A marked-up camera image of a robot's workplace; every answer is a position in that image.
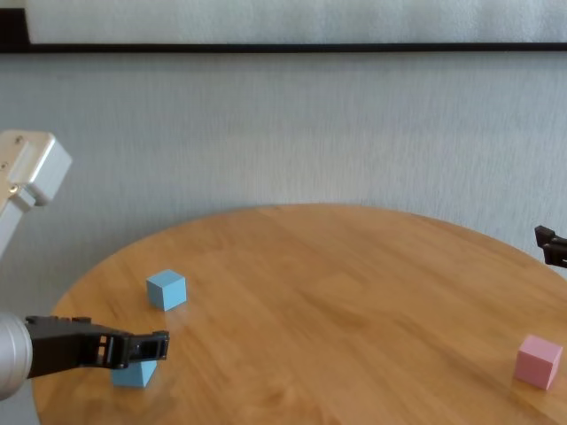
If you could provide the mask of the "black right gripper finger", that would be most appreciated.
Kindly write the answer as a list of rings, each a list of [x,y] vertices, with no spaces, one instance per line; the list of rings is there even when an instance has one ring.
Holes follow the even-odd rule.
[[[544,262],[550,266],[565,267],[567,240],[544,226],[536,227],[534,233],[537,246],[543,250]]]

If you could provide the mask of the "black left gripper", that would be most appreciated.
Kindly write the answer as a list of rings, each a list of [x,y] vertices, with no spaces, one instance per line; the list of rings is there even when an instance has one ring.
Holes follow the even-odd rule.
[[[111,334],[91,318],[27,316],[25,326],[32,343],[28,378],[79,367],[123,369],[130,363],[165,360],[169,332]]]

